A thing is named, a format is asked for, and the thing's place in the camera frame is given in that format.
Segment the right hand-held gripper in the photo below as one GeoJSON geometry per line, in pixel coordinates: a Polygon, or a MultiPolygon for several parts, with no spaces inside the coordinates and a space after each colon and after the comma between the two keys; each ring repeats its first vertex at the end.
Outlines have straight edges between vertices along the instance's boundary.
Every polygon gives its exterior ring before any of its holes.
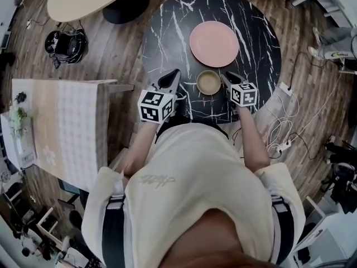
{"type": "Polygon", "coordinates": [[[231,112],[237,114],[240,107],[255,106],[257,103],[257,88],[245,78],[232,71],[220,74],[226,87],[230,87],[231,112]]]}

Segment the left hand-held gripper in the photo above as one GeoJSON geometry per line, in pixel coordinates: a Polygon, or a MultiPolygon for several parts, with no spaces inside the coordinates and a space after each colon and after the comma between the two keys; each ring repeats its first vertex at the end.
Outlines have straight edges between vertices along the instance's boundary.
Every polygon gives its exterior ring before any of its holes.
{"type": "MultiPolygon", "coordinates": [[[[168,70],[158,79],[157,85],[166,89],[177,89],[180,79],[179,69],[168,70]]],[[[167,122],[176,113],[176,99],[176,92],[166,93],[149,85],[141,91],[137,103],[140,120],[156,124],[167,122]]]]}

